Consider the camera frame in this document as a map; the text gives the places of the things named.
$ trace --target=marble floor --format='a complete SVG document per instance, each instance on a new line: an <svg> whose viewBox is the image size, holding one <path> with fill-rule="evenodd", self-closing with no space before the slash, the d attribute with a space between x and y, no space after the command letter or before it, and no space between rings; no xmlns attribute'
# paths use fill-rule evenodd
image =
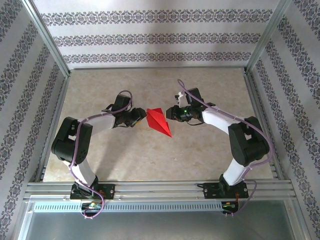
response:
<svg viewBox="0 0 320 240"><path fill-rule="evenodd" d="M121 90L130 90L134 107L166 109L181 91L198 88L206 102L236 116L254 111L239 68L101 69L72 72L58 128L65 117L99 113ZM91 138L87 160L100 181L218 179L231 160L229 137L211 125L189 126L168 120L172 138L148 127L114 128ZM270 166L253 169L248 179L273 178ZM49 156L44 181L73 181L68 167Z"/></svg>

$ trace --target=gray floor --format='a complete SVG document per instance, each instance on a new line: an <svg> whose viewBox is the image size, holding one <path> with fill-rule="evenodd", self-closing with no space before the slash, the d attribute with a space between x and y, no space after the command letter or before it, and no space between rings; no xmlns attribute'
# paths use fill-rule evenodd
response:
<svg viewBox="0 0 320 240"><path fill-rule="evenodd" d="M281 201L250 202L238 216L219 212L34 213L28 240L292 240Z"/></svg>

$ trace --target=red paper object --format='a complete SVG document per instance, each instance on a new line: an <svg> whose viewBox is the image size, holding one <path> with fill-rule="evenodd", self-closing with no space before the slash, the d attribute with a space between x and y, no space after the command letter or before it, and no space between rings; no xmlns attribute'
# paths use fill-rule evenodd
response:
<svg viewBox="0 0 320 240"><path fill-rule="evenodd" d="M165 116L161 108L147 109L146 120L150 128L157 130L158 132L163 133L172 138L169 125L166 122Z"/></svg>

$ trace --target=wallpaper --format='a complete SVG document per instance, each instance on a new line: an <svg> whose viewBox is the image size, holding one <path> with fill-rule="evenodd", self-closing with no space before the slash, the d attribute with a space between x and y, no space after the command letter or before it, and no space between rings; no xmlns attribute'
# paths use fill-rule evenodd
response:
<svg viewBox="0 0 320 240"><path fill-rule="evenodd" d="M69 68L244 67L279 0L35 0Z"/></svg>
<svg viewBox="0 0 320 240"><path fill-rule="evenodd" d="M293 0L251 73L312 239L320 239L319 16L319 2Z"/></svg>
<svg viewBox="0 0 320 240"><path fill-rule="evenodd" d="M36 174L64 76L20 0L0 0L0 240Z"/></svg>

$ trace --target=patterned wallpaper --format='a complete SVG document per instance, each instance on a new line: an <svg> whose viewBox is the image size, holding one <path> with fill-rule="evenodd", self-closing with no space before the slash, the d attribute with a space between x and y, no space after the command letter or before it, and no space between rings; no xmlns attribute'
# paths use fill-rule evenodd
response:
<svg viewBox="0 0 320 240"><path fill-rule="evenodd" d="M252 71L284 174L320 239L320 5L293 0Z"/></svg>
<svg viewBox="0 0 320 240"><path fill-rule="evenodd" d="M35 0L69 68L244 67L279 0Z"/></svg>
<svg viewBox="0 0 320 240"><path fill-rule="evenodd" d="M64 76L20 0L0 0L0 240L10 239Z"/></svg>

